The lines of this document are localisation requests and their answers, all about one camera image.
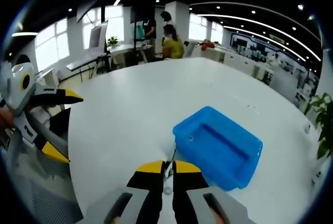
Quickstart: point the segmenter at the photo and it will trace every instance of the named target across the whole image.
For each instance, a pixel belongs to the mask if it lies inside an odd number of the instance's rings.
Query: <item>woman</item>
[[[164,26],[165,39],[163,41],[163,58],[181,59],[184,55],[184,46],[181,38],[177,35],[173,25]]]

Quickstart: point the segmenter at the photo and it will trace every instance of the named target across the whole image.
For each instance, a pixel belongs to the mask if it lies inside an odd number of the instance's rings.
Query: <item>monitor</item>
[[[247,46],[247,44],[248,44],[248,42],[247,41],[245,41],[245,40],[243,40],[243,39],[237,39],[237,45],[239,45],[239,46]]]
[[[105,47],[105,34],[108,27],[108,21],[94,27],[90,33],[89,49],[88,51],[104,52]]]

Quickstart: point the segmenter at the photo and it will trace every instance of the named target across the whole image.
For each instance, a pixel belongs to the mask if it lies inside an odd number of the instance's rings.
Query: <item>chair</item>
[[[183,58],[190,58],[192,56],[193,50],[196,46],[196,42],[184,42],[184,56]]]

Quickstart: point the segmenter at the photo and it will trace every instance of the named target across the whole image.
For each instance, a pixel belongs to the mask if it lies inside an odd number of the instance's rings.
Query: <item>white desk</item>
[[[144,48],[150,48],[151,46],[147,46],[147,45],[143,45],[142,43],[137,43],[136,44],[136,49],[142,51]],[[115,48],[111,48],[108,47],[108,50],[110,51],[110,54],[112,56],[116,56],[119,54],[124,54],[126,52],[129,52],[130,50],[132,50],[134,48],[133,44],[122,44],[120,46],[117,46]],[[95,61],[97,61],[99,57],[98,56],[84,56],[68,65],[66,65],[66,67],[70,70],[70,71],[75,71],[87,64],[93,63]]]
[[[137,65],[79,85],[72,106],[69,159],[83,215],[107,192],[127,184],[144,163],[167,159],[172,128],[212,106],[263,141],[250,184],[229,192],[257,224],[296,223],[310,201],[303,130],[308,120],[260,81],[205,58]]]

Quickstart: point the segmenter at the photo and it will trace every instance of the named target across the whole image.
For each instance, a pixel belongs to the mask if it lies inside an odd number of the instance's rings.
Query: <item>computer screen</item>
[[[90,33],[88,51],[104,52],[105,34],[108,27],[108,21],[94,27]]]
[[[99,37],[100,37],[101,27],[95,27],[92,29],[90,33],[90,41],[89,41],[89,48],[95,48],[99,45]]]

